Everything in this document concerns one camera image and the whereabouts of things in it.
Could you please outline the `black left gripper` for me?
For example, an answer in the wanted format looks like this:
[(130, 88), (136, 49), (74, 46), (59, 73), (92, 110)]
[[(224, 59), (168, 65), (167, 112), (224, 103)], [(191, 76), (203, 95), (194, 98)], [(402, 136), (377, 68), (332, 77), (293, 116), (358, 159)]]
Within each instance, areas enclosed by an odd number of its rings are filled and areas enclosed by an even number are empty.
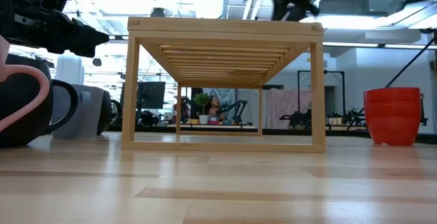
[[(62, 11), (45, 10), (40, 1), (0, 0), (0, 35), (11, 44), (88, 58), (95, 57), (96, 46), (109, 41), (108, 34), (70, 20)], [(79, 39), (86, 46), (79, 46)]]

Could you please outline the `red mug white handle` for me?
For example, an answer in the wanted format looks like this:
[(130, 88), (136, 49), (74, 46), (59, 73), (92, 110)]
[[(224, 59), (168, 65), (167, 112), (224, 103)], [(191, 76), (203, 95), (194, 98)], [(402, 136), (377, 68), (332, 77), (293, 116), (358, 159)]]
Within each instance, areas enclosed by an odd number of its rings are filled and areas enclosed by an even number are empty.
[(418, 87), (369, 89), (363, 100), (366, 124), (375, 144), (414, 144), (422, 112)]

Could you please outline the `white cylinder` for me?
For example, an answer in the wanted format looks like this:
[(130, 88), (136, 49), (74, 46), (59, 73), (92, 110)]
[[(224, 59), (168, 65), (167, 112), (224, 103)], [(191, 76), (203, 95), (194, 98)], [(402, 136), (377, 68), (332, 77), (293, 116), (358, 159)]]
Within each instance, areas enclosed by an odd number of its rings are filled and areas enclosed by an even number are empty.
[(82, 57), (71, 52), (59, 55), (55, 78), (69, 84), (83, 85), (85, 82), (85, 68)]

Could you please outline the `pink mug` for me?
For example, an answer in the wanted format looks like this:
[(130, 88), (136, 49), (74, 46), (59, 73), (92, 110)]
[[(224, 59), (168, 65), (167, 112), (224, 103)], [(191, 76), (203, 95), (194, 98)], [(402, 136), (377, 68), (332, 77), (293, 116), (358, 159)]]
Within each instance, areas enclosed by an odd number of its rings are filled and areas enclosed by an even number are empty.
[(15, 113), (0, 120), (0, 132), (37, 108), (48, 96), (50, 90), (48, 78), (37, 68), (24, 65), (7, 65), (5, 62), (9, 53), (9, 49), (10, 43), (0, 35), (0, 83), (4, 82), (10, 75), (27, 74), (38, 81), (40, 90), (38, 95), (29, 104), (26, 104), (23, 108), (19, 109)]

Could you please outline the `lavender grey mug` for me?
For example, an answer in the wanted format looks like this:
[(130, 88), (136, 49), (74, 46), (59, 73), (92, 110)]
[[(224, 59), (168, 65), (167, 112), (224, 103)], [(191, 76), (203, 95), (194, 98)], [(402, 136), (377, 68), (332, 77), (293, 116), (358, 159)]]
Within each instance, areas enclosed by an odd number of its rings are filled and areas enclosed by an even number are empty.
[[(51, 134), (55, 139), (79, 139), (97, 136), (98, 121), (102, 108), (104, 90), (99, 87), (72, 84), (79, 101), (73, 116)], [(57, 122), (68, 112), (70, 95), (61, 87), (53, 89), (54, 107), (52, 120)]]

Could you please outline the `black monitor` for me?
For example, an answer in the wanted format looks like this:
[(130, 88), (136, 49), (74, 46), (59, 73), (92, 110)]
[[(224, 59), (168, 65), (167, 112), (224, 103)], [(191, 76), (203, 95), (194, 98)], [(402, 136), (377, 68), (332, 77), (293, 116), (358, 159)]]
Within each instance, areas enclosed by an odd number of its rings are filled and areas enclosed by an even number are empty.
[(165, 82), (141, 82), (139, 104), (142, 109), (162, 109), (165, 97)]

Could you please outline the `small potted green plant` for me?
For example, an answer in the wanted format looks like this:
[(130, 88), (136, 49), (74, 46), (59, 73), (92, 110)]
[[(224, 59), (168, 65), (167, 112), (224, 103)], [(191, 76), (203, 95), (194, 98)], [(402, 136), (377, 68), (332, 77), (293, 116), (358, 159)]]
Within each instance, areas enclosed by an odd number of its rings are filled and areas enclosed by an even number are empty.
[(207, 93), (196, 94), (193, 102), (199, 108), (199, 123), (206, 125), (209, 118), (207, 106), (210, 104), (210, 96)]

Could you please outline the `wooden slatted rack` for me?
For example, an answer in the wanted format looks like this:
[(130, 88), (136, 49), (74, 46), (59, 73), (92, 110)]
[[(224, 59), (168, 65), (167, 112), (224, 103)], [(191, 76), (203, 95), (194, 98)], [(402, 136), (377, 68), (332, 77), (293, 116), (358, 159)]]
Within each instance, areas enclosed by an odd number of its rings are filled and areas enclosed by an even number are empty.
[[(317, 152), (326, 150), (324, 108), (324, 29), (319, 23), (199, 18), (131, 17), (122, 119), (125, 150), (220, 152)], [(310, 54), (311, 142), (248, 143), (251, 132), (193, 131), (176, 128), (172, 142), (136, 141), (139, 51), (144, 48), (179, 88), (262, 87), (302, 53)]]

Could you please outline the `person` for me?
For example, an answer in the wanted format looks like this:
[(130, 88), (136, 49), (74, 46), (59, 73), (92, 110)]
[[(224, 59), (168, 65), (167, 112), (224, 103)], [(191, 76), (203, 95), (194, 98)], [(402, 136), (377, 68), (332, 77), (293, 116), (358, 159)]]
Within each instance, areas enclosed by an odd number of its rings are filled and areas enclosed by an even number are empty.
[(218, 113), (218, 110), (221, 108), (221, 101), (217, 96), (210, 96), (209, 101), (206, 104), (206, 112), (208, 115), (208, 124), (222, 124), (225, 120), (224, 113)]

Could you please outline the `pink hanging cloth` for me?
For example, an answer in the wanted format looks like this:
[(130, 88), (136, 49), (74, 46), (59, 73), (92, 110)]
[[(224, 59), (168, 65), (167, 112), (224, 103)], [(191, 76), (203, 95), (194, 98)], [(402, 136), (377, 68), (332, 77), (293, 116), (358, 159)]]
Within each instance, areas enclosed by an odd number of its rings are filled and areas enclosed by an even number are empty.
[(266, 91), (266, 128), (288, 129), (290, 122), (279, 118), (283, 115), (293, 115), (298, 109), (304, 113), (310, 106), (310, 90), (300, 90), (300, 104), (298, 104), (297, 89), (269, 89)]

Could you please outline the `black diagonal frame strut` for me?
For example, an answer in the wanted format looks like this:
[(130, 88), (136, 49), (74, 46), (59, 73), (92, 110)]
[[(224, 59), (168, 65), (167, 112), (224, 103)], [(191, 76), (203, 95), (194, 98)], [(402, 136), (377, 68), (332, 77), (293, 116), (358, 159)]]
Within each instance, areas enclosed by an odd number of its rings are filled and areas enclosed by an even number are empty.
[[(437, 41), (437, 36), (434, 36), (385, 86), (384, 88), (390, 87), (405, 71), (408, 67), (410, 67), (428, 48)], [(359, 116), (362, 115), (365, 108), (362, 108), (352, 119), (352, 122), (347, 127), (347, 130), (350, 130), (353, 123), (358, 119)]]

